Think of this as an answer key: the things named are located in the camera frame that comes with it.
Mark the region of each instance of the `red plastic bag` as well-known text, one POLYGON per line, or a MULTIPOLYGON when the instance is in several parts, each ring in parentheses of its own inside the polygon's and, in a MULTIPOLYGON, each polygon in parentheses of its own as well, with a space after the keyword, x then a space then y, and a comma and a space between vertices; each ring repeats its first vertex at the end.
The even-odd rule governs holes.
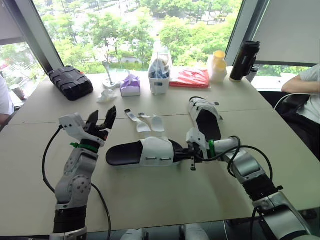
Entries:
POLYGON ((178 72, 173 69, 169 85, 171 87, 208 88, 209 74, 207 69, 182 68, 178 72))

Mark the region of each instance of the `white shirt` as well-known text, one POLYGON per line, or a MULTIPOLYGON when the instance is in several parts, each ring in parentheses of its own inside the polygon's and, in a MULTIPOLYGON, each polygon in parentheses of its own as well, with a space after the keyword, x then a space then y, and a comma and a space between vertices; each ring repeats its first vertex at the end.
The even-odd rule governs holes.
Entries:
MULTIPOLYGON (((300 72, 302 81, 305 82, 320 82, 320 64, 313 66, 312 68, 300 72)), ((298 114, 320 124, 320 93, 311 95, 306 104, 300 107, 297 111, 298 114)))
POLYGON ((15 107, 11 101, 7 84, 0 75, 0 114, 11 115, 15 111, 15 107))

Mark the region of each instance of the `black thermos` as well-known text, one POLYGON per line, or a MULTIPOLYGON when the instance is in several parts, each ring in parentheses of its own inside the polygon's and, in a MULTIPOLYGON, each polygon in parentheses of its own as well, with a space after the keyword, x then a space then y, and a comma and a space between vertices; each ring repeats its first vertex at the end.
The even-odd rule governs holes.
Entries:
POLYGON ((252 66, 255 64, 257 53, 260 50, 259 41, 243 41, 236 55, 230 79, 233 81, 241 81, 247 76, 252 66))

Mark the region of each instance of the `silver robot arm segment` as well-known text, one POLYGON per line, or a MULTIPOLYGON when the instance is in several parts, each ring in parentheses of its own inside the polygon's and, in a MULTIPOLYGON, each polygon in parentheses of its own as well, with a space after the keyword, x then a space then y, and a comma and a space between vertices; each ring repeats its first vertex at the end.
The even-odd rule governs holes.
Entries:
MULTIPOLYGON (((196 150, 197 156, 199 156, 198 153, 205 151, 206 153, 202 154, 203 161, 205 161, 205 156, 209 155, 208 143, 203 143, 201 140, 204 136, 201 133, 194 134, 194 131, 194 129, 191 129, 187 134, 189 149, 196 150)), ((238 146, 238 140, 231 137, 214 141, 213 145, 216 156, 234 149, 218 158, 218 161, 229 163, 236 152, 235 148, 238 146)), ((192 160, 191 170, 195 170, 195 163, 201 163, 202 160, 197 159, 195 155, 190 158, 192 160)), ((281 186, 275 187, 262 166, 243 148, 240 148, 234 158, 231 171, 244 187, 252 199, 252 205, 262 217, 260 224, 268 238, 289 240, 311 235, 306 221, 280 191, 283 188, 281 186)))
POLYGON ((91 190, 91 177, 117 116, 114 106, 105 122, 97 125, 98 111, 85 123, 78 113, 63 116, 60 124, 69 136, 80 141, 72 143, 74 149, 67 160, 63 176, 55 188, 57 203, 51 240, 85 240, 87 236, 86 209, 91 190))

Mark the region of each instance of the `purple tissue box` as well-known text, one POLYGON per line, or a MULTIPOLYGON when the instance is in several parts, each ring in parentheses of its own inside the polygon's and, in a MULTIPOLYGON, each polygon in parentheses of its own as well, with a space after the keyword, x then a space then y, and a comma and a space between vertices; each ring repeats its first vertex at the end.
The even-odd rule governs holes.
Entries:
POLYGON ((120 86, 122 97, 140 96, 140 80, 138 76, 129 74, 120 86))

